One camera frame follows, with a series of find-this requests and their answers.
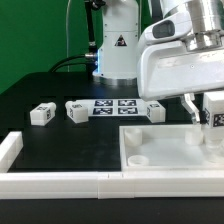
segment warning label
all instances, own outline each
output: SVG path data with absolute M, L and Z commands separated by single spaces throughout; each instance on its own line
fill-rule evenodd
M 116 47 L 127 47 L 127 44 L 123 38 L 122 35 L 120 35 L 120 37 L 118 38 L 116 44 L 115 44 Z

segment black cable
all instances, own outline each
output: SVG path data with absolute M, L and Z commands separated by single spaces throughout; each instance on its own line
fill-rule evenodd
M 89 65 L 89 64 L 93 64 L 93 62 L 78 62 L 78 63 L 67 63 L 67 64 L 63 64 L 58 66 L 57 68 L 55 68 L 52 72 L 56 72 L 59 68 L 63 68 L 66 66 L 73 66 L 73 65 Z
M 94 35 L 91 5 L 92 5 L 92 2 L 90 2 L 89 0 L 85 0 L 86 20 L 87 20 L 87 29 L 88 29 L 88 37 L 89 37 L 89 51 L 96 53 L 97 46 L 96 46 L 95 35 Z
M 65 58 L 65 59 L 57 62 L 48 72 L 53 72 L 58 66 L 60 66 L 61 64 L 65 63 L 65 62 L 68 62 L 68 61 L 71 61 L 74 59 L 79 59 L 79 58 L 85 58 L 85 55 L 81 54 L 81 55 L 76 55 L 76 56 L 71 56 L 71 57 Z

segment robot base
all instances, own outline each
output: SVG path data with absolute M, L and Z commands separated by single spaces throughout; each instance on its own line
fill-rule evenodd
M 137 78 L 112 79 L 112 78 L 106 78 L 99 75 L 93 75 L 93 81 L 97 83 L 109 85 L 109 86 L 136 86 L 137 85 Z

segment cable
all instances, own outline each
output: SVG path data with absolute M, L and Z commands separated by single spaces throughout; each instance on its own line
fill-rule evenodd
M 86 10 L 86 21 L 87 21 L 87 30 L 88 30 L 88 38 L 89 38 L 89 51 L 97 52 L 97 46 L 94 35 L 94 27 L 93 27 L 93 18 L 92 18 L 92 2 L 89 0 L 85 0 L 85 10 Z
M 78 63 L 68 63 L 68 64 L 63 64 L 55 68 L 52 72 L 56 72 L 59 68 L 63 68 L 66 66 L 73 66 L 73 65 L 89 65 L 92 64 L 91 62 L 78 62 Z
M 70 8 L 72 0 L 68 0 L 67 12 L 66 12 L 66 44 L 67 44 L 67 58 L 69 57 L 69 48 L 70 48 L 70 33 L 69 33 L 69 19 L 70 19 Z
M 65 58 L 59 62 L 57 62 L 48 72 L 53 72 L 54 69 L 56 69 L 58 66 L 60 66 L 61 64 L 65 63 L 65 62 L 68 62 L 68 61 L 71 61 L 71 60 L 74 60 L 74 59 L 79 59 L 79 58 L 85 58 L 85 55 L 76 55 L 76 56 L 71 56 L 71 57 L 68 57 L 68 58 Z

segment metal bracket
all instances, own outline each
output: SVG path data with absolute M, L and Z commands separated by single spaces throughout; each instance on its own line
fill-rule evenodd
M 181 104 L 191 114 L 191 120 L 193 124 L 200 124 L 200 116 L 198 108 L 193 104 L 195 100 L 194 93 L 186 93 L 180 97 Z

